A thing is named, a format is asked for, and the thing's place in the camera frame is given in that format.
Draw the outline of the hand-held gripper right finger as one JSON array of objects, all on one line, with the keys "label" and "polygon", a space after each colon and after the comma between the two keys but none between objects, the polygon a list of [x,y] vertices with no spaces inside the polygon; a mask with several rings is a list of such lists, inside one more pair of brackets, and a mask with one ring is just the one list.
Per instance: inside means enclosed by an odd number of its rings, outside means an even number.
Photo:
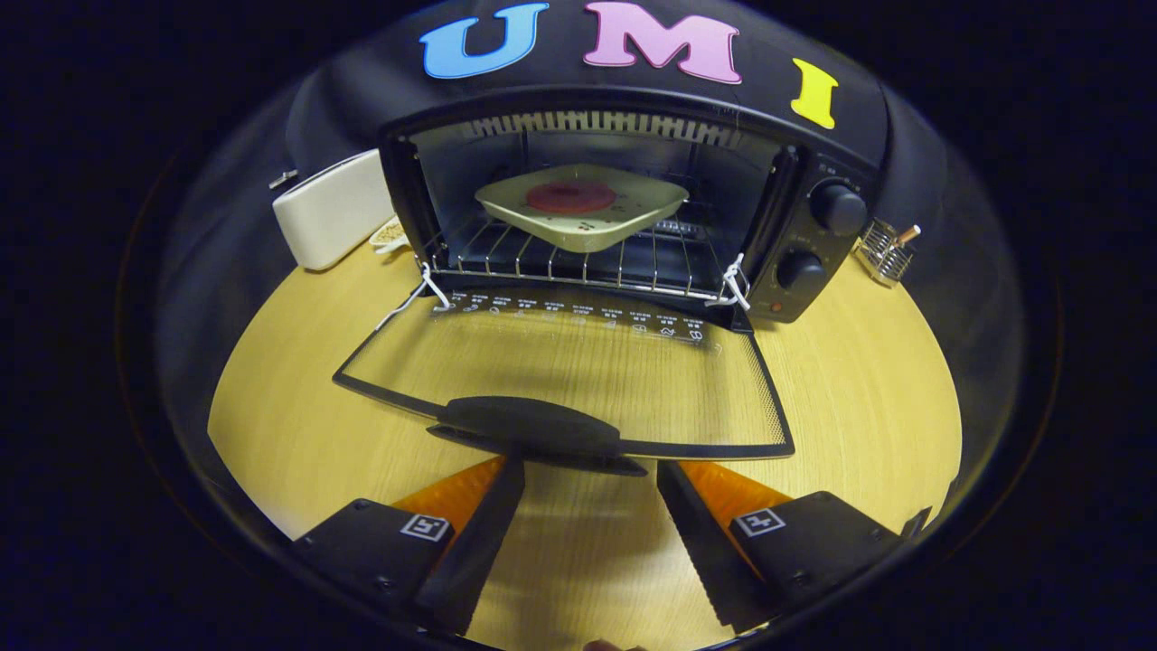
[{"label": "hand-held gripper right finger", "polygon": [[809,609],[908,543],[831,491],[793,498],[718,463],[662,460],[657,487],[736,634]]}]

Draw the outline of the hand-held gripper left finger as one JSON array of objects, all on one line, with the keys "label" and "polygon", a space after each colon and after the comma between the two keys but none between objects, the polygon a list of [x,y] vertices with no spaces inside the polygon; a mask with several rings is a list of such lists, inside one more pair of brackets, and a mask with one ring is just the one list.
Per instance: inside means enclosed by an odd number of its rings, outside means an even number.
[{"label": "hand-held gripper left finger", "polygon": [[524,487],[523,461],[500,454],[389,505],[352,500],[294,552],[386,617],[463,636]]}]

